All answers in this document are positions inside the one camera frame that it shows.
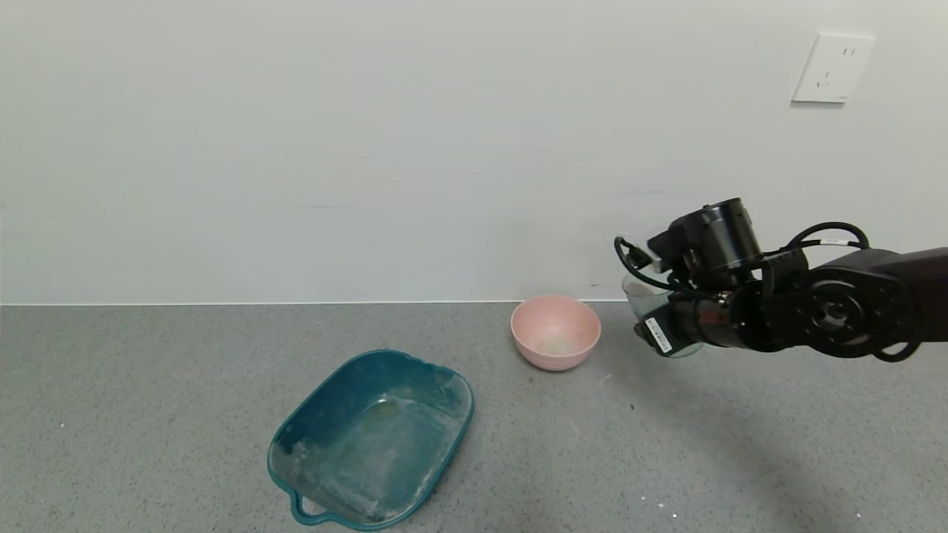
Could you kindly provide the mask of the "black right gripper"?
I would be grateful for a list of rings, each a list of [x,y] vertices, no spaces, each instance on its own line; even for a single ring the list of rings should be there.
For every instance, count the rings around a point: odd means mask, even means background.
[[[663,358],[686,358],[705,347],[737,346],[732,306],[724,298],[664,298],[637,314],[638,338]]]

